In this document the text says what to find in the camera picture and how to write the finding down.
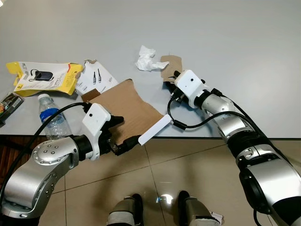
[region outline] snack package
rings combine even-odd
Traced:
[[[83,66],[74,63],[45,64],[34,62],[11,62],[6,67],[16,74],[14,92],[28,97],[44,90],[61,91],[71,95]]]
[[[23,103],[23,99],[14,93],[9,93],[6,98],[4,98],[0,103],[0,127],[2,127],[5,123],[5,119],[7,119],[15,109],[17,109],[21,103]]]

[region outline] yellow product package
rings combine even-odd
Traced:
[[[45,64],[34,62],[11,62],[6,67],[17,75],[14,92],[28,97],[44,90],[61,91],[71,95],[83,66],[74,63]]]

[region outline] plastic water bottle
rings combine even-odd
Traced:
[[[38,100],[40,103],[40,118],[42,123],[44,123],[51,115],[56,113],[59,108],[48,94],[39,95]],[[71,134],[70,127],[63,114],[59,114],[51,120],[51,122],[44,128],[44,132],[49,140],[60,139]]]

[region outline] white cardboard box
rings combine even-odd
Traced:
[[[103,93],[118,84],[117,80],[97,60],[86,60],[76,84],[76,92],[83,95],[93,89]]]

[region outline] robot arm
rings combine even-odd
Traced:
[[[10,177],[4,192],[1,212],[10,218],[39,218],[44,212],[57,181],[79,161],[95,160],[113,151],[120,155],[138,143],[130,137],[117,145],[110,139],[109,128],[123,122],[101,105],[92,104],[82,121],[82,136],[45,141],[36,146],[27,163]]]
[[[233,102],[213,89],[211,92],[191,70],[175,72],[172,93],[184,94],[189,106],[209,116],[235,111]],[[239,178],[251,207],[271,215],[280,226],[301,225],[301,177],[270,140],[239,116],[224,114],[214,119],[240,169]]]

